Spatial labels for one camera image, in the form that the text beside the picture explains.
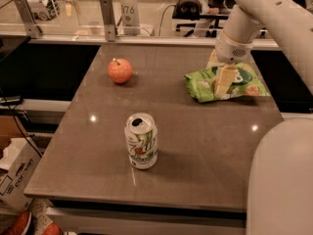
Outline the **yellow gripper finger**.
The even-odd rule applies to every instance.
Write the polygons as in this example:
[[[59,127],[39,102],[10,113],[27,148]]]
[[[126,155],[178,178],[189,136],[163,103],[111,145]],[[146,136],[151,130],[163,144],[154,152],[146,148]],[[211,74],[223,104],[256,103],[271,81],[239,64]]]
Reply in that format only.
[[[238,74],[236,66],[224,66],[217,69],[214,83],[214,94],[224,95],[229,90]]]
[[[219,60],[217,58],[217,54],[216,54],[215,49],[213,49],[211,54],[210,54],[209,60],[207,62],[207,66],[209,68],[221,66],[221,63],[219,62]]]

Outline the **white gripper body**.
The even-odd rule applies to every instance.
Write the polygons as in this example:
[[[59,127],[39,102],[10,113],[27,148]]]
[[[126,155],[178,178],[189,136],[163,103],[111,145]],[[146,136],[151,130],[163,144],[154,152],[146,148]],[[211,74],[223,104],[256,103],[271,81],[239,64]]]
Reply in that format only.
[[[220,31],[215,42],[215,52],[221,63],[242,62],[250,53],[251,43],[241,43],[231,39],[224,31]]]

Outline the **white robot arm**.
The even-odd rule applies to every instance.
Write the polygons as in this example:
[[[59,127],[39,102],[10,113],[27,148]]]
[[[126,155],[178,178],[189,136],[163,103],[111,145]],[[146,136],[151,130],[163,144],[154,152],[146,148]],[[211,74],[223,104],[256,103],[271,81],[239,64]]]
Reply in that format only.
[[[313,15],[292,0],[235,0],[215,50],[239,62],[266,28],[313,93]],[[313,118],[284,114],[257,146],[250,167],[246,235],[313,235]]]

